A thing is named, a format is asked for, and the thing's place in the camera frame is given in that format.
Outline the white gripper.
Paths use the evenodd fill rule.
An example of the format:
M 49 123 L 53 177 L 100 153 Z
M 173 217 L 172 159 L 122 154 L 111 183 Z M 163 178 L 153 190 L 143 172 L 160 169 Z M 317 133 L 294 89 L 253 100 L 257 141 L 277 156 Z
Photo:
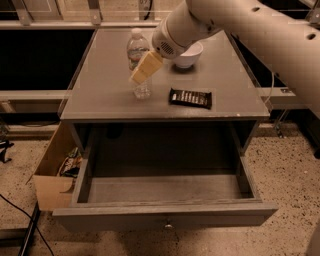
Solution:
M 182 20 L 171 17 L 163 19 L 153 31 L 152 46 L 155 51 L 148 51 L 143 55 L 130 80 L 141 84 L 162 67 L 163 58 L 175 59 L 184 53 L 186 47 L 181 44 L 182 29 Z

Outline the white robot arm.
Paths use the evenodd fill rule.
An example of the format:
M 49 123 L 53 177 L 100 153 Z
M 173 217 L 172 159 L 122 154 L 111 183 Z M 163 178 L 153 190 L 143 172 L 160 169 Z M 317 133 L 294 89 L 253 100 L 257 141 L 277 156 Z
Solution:
M 195 42 L 219 31 L 238 38 L 271 72 L 320 117 L 320 31 L 258 0 L 183 0 L 152 36 L 130 80 L 141 84 Z

